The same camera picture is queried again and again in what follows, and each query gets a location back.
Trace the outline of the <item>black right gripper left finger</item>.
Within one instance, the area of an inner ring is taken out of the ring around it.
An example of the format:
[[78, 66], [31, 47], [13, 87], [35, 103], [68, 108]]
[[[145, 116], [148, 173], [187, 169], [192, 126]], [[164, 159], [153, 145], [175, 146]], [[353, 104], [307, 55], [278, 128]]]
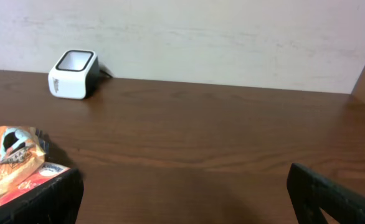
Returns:
[[0, 224], [75, 223], [83, 192], [80, 171], [70, 169], [0, 206]]

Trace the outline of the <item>orange tissue pack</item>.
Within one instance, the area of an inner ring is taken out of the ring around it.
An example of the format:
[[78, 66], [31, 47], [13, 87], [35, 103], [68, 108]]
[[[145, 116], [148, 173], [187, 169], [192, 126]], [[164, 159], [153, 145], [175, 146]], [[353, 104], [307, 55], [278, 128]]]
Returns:
[[32, 175], [0, 198], [0, 207], [24, 195], [32, 189], [52, 180], [70, 168], [52, 162], [44, 162]]

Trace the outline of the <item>orange snack chip bag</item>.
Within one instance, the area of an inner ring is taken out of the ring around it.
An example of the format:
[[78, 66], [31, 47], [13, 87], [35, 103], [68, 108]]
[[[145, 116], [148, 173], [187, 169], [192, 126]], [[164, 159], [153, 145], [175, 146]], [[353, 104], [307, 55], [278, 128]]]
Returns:
[[45, 161], [49, 144], [34, 127], [0, 126], [0, 198]]

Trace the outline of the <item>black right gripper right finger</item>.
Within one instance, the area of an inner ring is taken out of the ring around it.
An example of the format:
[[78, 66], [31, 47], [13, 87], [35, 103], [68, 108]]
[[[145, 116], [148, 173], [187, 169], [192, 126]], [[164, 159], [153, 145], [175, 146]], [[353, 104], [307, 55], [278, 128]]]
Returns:
[[365, 223], [365, 197], [293, 163], [287, 190], [299, 224], [326, 223], [326, 212], [338, 223]]

